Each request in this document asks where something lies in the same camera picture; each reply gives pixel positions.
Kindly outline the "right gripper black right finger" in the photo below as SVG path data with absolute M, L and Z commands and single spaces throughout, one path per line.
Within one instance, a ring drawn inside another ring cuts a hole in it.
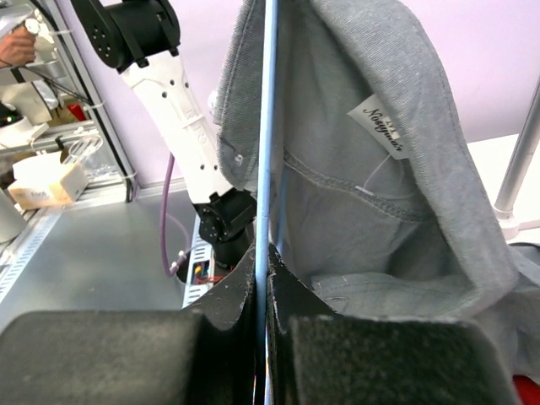
M 455 319 L 335 312 L 268 249 L 269 374 L 277 404 L 514 404 L 494 346 Z

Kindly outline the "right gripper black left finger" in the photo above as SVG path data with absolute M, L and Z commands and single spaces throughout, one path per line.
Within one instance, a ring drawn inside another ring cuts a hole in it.
M 254 259 L 182 310 L 17 317 L 1 335 L 2 403 L 251 403 Z

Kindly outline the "grey button shirt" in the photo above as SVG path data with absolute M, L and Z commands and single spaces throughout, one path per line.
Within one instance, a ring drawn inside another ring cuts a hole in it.
M 443 65 L 398 1 L 282 1 L 272 182 L 285 260 L 348 316 L 478 323 L 539 377 L 539 251 L 509 246 Z

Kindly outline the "blue wire hanger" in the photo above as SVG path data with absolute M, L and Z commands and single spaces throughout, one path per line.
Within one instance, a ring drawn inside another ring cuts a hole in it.
M 262 53 L 262 99 L 258 150 L 256 215 L 256 289 L 266 297 L 268 221 L 271 200 L 273 111 L 278 47 L 278 1 L 266 1 Z

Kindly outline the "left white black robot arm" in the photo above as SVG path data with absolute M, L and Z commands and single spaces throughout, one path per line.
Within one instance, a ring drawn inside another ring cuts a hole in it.
M 217 266 L 230 270 L 251 244 L 256 202 L 219 168 L 217 139 L 190 87 L 181 28 L 167 1 L 74 1 L 94 51 L 141 100 L 180 166 Z

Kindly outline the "red black plaid shirt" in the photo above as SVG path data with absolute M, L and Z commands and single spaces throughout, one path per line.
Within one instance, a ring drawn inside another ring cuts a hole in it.
M 540 405 L 539 385 L 524 375 L 515 375 L 513 382 L 522 405 Z

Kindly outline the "person hand in background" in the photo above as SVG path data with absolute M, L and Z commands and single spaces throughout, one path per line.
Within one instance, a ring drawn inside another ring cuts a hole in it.
M 35 36 L 20 26 L 1 39 L 1 68 L 23 66 L 35 60 Z

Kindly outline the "silver clothes rack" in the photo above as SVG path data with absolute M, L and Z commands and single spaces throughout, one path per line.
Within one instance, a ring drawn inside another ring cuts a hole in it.
M 515 147 L 498 195 L 494 213 L 506 240 L 514 239 L 521 231 L 521 224 L 514 215 L 514 205 L 539 143 L 539 83 L 533 92 L 526 120 L 518 134 Z

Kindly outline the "clear plastic cup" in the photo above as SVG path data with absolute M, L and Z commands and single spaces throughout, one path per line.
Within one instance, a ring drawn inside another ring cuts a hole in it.
M 86 135 L 69 147 L 68 162 L 81 165 L 88 178 L 101 177 L 109 168 L 104 151 L 104 140 L 99 134 Z

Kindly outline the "cardboard box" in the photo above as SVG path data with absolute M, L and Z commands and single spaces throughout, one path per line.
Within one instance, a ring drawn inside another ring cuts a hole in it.
M 24 210 L 75 203 L 89 184 L 80 163 L 62 163 L 61 153 L 40 154 L 13 165 L 15 181 L 8 187 Z

